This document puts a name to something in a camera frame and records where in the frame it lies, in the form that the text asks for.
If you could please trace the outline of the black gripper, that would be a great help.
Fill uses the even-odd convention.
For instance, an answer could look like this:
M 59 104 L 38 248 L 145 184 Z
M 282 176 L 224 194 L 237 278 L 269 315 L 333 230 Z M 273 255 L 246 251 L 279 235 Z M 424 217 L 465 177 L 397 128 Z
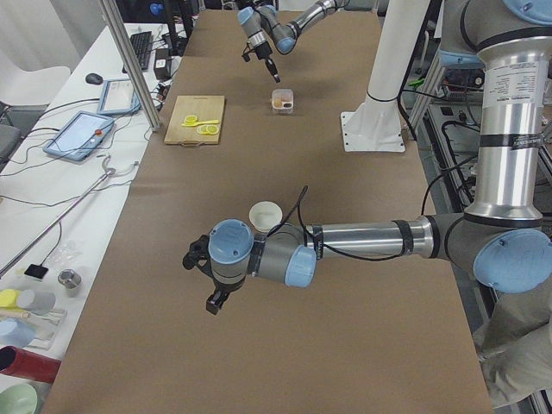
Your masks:
M 205 308 L 210 314 L 217 314 L 223 308 L 229 295 L 243 286 L 246 274 L 238 273 L 225 276 L 215 270 L 212 273 L 215 291 L 206 299 Z
M 263 60 L 266 68 L 276 83 L 281 81 L 277 66 L 272 61 L 273 50 L 268 42 L 262 42 L 254 47 L 254 52 L 259 60 Z

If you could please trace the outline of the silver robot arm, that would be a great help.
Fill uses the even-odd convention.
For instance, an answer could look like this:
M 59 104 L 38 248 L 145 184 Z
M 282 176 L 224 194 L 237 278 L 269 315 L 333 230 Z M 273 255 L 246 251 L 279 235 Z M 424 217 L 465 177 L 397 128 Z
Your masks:
M 315 1 L 306 11 L 286 24 L 279 21 L 278 11 L 273 5 L 249 5 L 237 13 L 238 22 L 247 36 L 241 57 L 249 62 L 250 55 L 254 54 L 257 60 L 263 60 L 274 81 L 279 83 L 281 79 L 271 57 L 273 50 L 268 38 L 272 40 L 278 53 L 287 55 L 296 46 L 303 32 L 339 9 L 346 8 L 348 4 L 349 1 Z
M 448 260 L 481 284 L 527 292 L 551 273 L 551 243 L 534 207 L 541 116 L 551 57 L 548 1 L 447 1 L 441 60 L 484 66 L 474 201 L 461 213 L 390 223 L 293 226 L 280 221 L 265 235 L 228 219 L 191 248 L 215 290 L 217 313 L 247 275 L 308 286 L 327 254 L 385 261 L 409 254 Z

